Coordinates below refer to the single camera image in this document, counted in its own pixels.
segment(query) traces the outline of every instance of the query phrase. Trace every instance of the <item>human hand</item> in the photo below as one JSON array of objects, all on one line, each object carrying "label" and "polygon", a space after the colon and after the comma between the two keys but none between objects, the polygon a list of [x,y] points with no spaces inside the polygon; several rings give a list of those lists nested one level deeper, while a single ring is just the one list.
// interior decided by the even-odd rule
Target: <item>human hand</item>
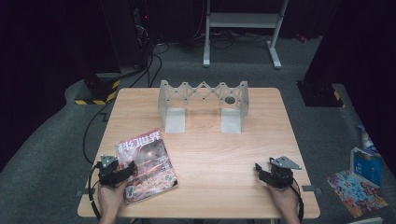
[{"label": "human hand", "polygon": [[[292,186],[295,189],[298,188],[295,183],[293,183]],[[275,188],[271,185],[267,185],[267,187],[271,191],[276,208],[279,210],[282,217],[285,218],[286,223],[300,224],[297,213],[298,197],[296,193],[290,187],[283,189]]]},{"label": "human hand", "polygon": [[99,204],[102,211],[100,224],[112,224],[116,221],[117,213],[123,204],[123,192],[128,180],[113,189],[109,186],[99,186]]}]

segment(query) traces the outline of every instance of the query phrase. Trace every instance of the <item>wooden table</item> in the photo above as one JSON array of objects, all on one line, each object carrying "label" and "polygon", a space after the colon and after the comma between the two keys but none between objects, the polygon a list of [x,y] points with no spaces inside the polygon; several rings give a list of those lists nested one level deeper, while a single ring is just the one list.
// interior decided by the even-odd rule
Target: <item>wooden table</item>
[{"label": "wooden table", "polygon": [[[120,140],[155,128],[163,132],[158,94],[159,89],[120,90],[96,161],[102,154],[116,155],[115,145]],[[293,170],[299,185],[311,184],[280,92],[249,88],[248,94],[249,111],[242,134],[221,132],[217,98],[192,97],[186,111],[186,132],[163,132],[178,186],[123,207],[120,216],[280,218],[269,190],[258,179],[254,163],[267,168],[269,157],[287,156],[303,167]],[[96,180],[94,173],[92,183]],[[302,198],[304,218],[318,217],[315,194],[302,191]],[[94,217],[88,195],[83,195],[78,214]]]}]

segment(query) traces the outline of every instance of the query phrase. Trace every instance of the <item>wrist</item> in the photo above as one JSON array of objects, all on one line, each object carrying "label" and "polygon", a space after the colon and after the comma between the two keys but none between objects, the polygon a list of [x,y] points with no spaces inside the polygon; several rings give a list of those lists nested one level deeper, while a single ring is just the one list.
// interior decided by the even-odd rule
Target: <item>wrist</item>
[{"label": "wrist", "polygon": [[287,224],[301,224],[296,212],[288,211],[286,213],[283,213],[283,218],[285,218]]},{"label": "wrist", "polygon": [[116,222],[116,215],[105,214],[101,217],[99,224],[114,224]]}]

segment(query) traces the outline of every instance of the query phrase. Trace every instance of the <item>gray carpet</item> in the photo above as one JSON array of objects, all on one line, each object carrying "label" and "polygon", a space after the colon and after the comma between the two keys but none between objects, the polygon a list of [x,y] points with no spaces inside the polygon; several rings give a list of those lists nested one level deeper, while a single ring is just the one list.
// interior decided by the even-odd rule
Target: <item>gray carpet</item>
[{"label": "gray carpet", "polygon": [[[172,86],[178,86],[183,81],[190,82],[192,86],[202,81],[216,86],[224,81],[234,87],[246,80],[250,87],[278,88],[311,182],[322,191],[317,195],[320,217],[304,223],[348,223],[361,218],[356,219],[349,214],[326,177],[348,168],[350,150],[361,147],[360,131],[357,129],[361,121],[342,85],[334,85],[346,104],[342,108],[306,107],[296,85],[297,80],[303,80],[319,42],[320,39],[315,39],[302,44],[294,39],[278,39],[276,50],[282,62],[281,70],[274,69],[262,41],[234,43],[227,49],[212,48],[209,68],[202,67],[202,47],[178,44],[159,46],[154,52],[162,58],[163,64],[153,87],[158,87],[160,81],[165,79]],[[212,41],[212,44],[222,48],[230,42]],[[154,58],[150,77],[159,67],[160,61]],[[123,79],[120,88],[129,87],[137,78]],[[65,93],[67,105],[26,140],[0,174],[0,223],[97,223],[95,218],[78,216],[80,198],[75,196],[77,190],[84,189],[91,170],[82,153],[84,132],[102,108],[100,105],[74,104],[81,84],[82,81],[68,88]],[[136,88],[147,86],[147,76],[135,84]],[[111,108],[112,105],[104,110],[107,117]],[[95,118],[87,133],[85,146],[91,160],[106,128],[103,117]],[[382,181],[383,187],[379,192],[389,206],[362,218],[382,217],[384,223],[395,223],[396,180],[386,165],[383,167]],[[120,218],[118,223],[129,221],[128,218]],[[152,223],[177,221],[155,219]],[[238,222],[222,220],[219,223]],[[269,222],[257,220],[256,223]]]}]

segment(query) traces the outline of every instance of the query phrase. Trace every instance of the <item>magazine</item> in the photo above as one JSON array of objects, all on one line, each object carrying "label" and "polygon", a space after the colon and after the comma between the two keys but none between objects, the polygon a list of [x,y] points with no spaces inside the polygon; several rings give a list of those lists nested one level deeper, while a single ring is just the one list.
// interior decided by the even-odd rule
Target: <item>magazine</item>
[{"label": "magazine", "polygon": [[348,170],[328,176],[327,181],[353,217],[361,217],[388,206],[377,189],[353,178]]},{"label": "magazine", "polygon": [[159,129],[122,140],[116,144],[120,169],[134,161],[134,174],[128,178],[125,205],[165,192],[177,185],[177,178]]}]

